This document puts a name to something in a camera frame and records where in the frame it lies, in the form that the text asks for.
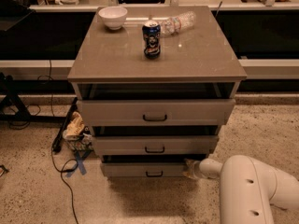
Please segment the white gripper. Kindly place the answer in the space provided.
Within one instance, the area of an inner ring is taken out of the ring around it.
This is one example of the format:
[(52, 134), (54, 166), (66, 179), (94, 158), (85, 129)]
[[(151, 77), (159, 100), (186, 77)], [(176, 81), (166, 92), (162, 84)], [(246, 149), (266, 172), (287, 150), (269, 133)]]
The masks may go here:
[(182, 172), (185, 177), (192, 179), (200, 179), (202, 177), (202, 173), (200, 170), (200, 161), (193, 161), (191, 159), (185, 159), (185, 164), (188, 168), (190, 168), (190, 172)]

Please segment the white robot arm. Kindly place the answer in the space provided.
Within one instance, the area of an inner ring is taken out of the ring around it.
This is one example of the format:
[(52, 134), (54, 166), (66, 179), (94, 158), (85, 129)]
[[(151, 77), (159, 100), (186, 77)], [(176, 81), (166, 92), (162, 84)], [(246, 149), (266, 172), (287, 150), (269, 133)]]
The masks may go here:
[(299, 181), (278, 168), (244, 155), (220, 163), (187, 159), (183, 174), (219, 181), (221, 224), (274, 224), (271, 207), (299, 208)]

